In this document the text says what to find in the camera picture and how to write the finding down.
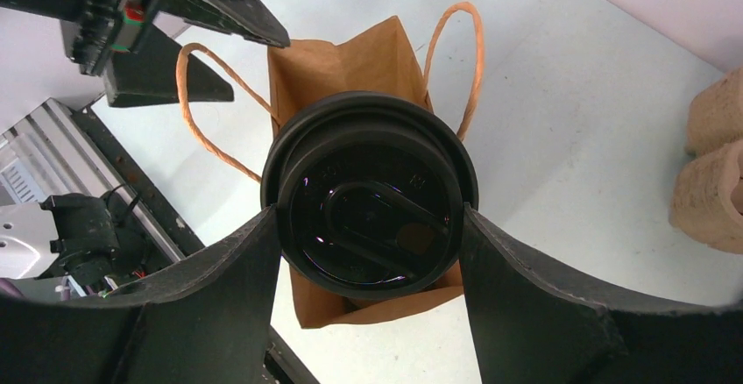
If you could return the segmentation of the green paper bag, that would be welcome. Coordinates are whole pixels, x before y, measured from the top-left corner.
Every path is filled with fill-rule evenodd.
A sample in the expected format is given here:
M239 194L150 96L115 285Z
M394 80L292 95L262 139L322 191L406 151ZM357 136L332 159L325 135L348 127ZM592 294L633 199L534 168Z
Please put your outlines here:
M456 129L450 128L463 142L478 105L484 72L484 29L477 8L467 2L451 5L433 30L431 43L437 43L449 18L458 11L471 15L476 43L474 75L463 119ZM184 48L187 55L206 52L206 47L199 43ZM379 92L404 99L434 114L428 91L430 64L417 60L404 26L395 16L342 44L296 39L286 48L271 47L267 51L267 65L270 95L259 98L258 103L271 116L274 139L279 129L300 110L343 92ZM195 123L186 93L180 92L178 97L182 116L192 134L218 159L256 181L261 199L264 169L261 173L251 170L208 139ZM463 293L459 253L456 263L431 286L411 295L385 300L352 299L331 293L289 266L294 312L304 329L319 329L331 324L388 322L433 309Z

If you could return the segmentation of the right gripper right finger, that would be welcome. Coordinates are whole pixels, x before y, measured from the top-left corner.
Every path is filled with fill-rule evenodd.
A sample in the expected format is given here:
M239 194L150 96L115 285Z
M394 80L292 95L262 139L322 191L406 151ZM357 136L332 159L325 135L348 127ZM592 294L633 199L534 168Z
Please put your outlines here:
M485 383L739 383L742 306L602 281L463 210L463 293Z

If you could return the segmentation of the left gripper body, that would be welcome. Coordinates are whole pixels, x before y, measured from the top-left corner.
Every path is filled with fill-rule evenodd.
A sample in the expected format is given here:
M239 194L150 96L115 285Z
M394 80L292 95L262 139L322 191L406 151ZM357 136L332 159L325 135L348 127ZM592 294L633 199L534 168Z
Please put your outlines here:
M1 6L59 20L66 56L81 74L100 76L113 54L137 49L157 0L1 0Z

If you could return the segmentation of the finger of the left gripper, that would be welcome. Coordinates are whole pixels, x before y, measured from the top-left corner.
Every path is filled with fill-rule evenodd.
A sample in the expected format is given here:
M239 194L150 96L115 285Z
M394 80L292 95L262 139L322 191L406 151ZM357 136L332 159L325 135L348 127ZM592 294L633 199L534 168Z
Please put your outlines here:
M266 46L291 44L286 28L260 0L165 0L164 12L191 25Z
M113 53L103 82L108 105L133 108L178 102L175 68L181 45L154 27L135 53ZM232 86L190 54L187 60L188 100L231 102Z

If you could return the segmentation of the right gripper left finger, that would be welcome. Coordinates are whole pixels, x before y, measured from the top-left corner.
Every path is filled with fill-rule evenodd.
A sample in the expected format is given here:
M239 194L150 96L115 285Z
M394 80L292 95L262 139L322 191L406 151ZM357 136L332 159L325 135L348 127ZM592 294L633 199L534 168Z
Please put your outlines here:
M280 266L278 216L105 297L1 300L4 383L257 383Z

